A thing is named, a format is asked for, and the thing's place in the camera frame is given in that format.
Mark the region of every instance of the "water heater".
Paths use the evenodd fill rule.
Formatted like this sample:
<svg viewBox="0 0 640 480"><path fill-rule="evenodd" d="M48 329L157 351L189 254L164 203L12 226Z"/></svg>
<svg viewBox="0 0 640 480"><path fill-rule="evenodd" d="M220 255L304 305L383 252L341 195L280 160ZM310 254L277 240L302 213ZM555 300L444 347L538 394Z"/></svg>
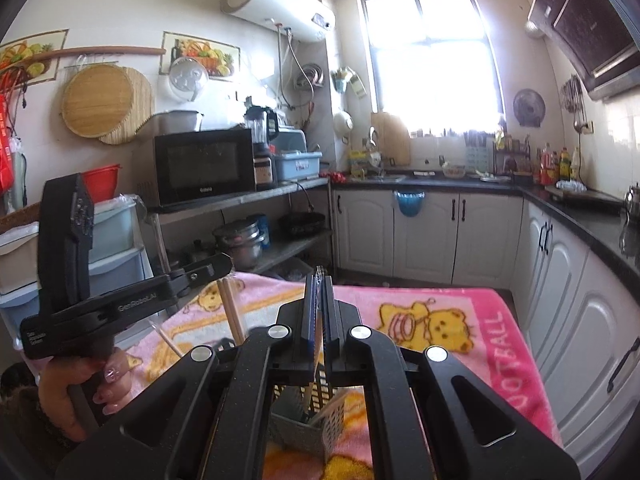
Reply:
<svg viewBox="0 0 640 480"><path fill-rule="evenodd" d="M222 11L271 30L281 23L307 43L324 40L335 26L334 13L318 0L222 0Z"/></svg>

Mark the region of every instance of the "hand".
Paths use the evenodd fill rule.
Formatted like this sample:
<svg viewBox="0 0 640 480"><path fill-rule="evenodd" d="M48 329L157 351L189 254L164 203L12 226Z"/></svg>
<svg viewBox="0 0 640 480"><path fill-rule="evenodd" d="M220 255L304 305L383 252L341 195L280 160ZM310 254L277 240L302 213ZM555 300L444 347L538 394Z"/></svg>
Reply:
<svg viewBox="0 0 640 480"><path fill-rule="evenodd" d="M72 384L82 384L104 370L104 380L93 402L104 404L102 412L111 415L131 401L131 373L127 355L116 348L106 361L79 357L55 357L42 371L38 396L44 413L54 426L74 442L86 439L86 432L76 419L71 399L66 392Z"/></svg>

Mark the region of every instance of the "window frame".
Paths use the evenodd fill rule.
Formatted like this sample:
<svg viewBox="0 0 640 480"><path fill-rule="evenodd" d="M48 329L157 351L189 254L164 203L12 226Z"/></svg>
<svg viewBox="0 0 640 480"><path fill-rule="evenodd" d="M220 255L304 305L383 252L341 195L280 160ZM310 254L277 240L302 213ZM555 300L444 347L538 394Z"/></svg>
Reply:
<svg viewBox="0 0 640 480"><path fill-rule="evenodd" d="M365 22L366 32L367 32L367 43L369 43L369 57L371 59L373 85L375 88L375 97L374 97L375 107L377 108L378 111L382 111L384 108L384 91L381 85L377 54L380 51L389 50L389 48L376 47L371 43L371 37L369 33L369 14L367 10L367 2L369 0L361 0L361 1L362 1L362 12L364 15L364 22ZM476 2L476 0L470 0L470 1L471 1L471 5L473 6L474 10L478 13L480 20L482 21L482 15L480 14L478 3ZM420 17L424 18L424 13L422 11L422 4L420 3L420 0L414 0L414 2L418 9L418 13L420 14ZM491 40L489 39L486 33L484 22L482 22L482 38L479 38L477 40L464 40L464 39L442 40L439 38L425 37L424 40L414 41L413 43L409 43L409 45L431 46L432 44L437 44L437 43L461 43L463 41L479 41L481 43L484 43L486 47L489 49L489 53L492 58L492 75L494 78L494 88L495 88L495 94L496 94L496 100L497 100L496 112L497 114L504 115L504 97L502 95L502 85L500 84L500 77L498 76L498 69L497 69L497 63L495 59L494 48L491 44Z"/></svg>

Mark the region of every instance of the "black microwave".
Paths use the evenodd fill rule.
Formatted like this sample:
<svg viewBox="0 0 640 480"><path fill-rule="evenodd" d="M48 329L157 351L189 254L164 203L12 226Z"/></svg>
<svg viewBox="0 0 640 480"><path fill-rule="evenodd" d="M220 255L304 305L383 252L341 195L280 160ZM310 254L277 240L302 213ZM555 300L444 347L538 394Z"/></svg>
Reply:
<svg viewBox="0 0 640 480"><path fill-rule="evenodd" d="M136 193L149 208L255 191L251 130L155 136L132 156Z"/></svg>

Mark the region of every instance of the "round metal bolt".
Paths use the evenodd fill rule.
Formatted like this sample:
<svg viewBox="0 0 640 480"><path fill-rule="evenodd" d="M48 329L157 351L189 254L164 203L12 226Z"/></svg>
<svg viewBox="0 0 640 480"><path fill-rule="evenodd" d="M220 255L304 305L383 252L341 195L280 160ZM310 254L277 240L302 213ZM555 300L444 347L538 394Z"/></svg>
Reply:
<svg viewBox="0 0 640 480"><path fill-rule="evenodd" d="M442 346L430 346L427 348L427 357L436 363L441 363L449 354Z"/></svg>
<svg viewBox="0 0 640 480"><path fill-rule="evenodd" d="M197 346L193 350L191 350L191 359L197 361L199 363L206 361L213 355L211 352L211 348L206 346Z"/></svg>
<svg viewBox="0 0 640 480"><path fill-rule="evenodd" d="M274 339L283 339L289 335L289 329L284 325L273 325L267 330L267 334Z"/></svg>
<svg viewBox="0 0 640 480"><path fill-rule="evenodd" d="M356 339L366 339L371 337L371 329L368 326L354 326L351 329L351 335Z"/></svg>

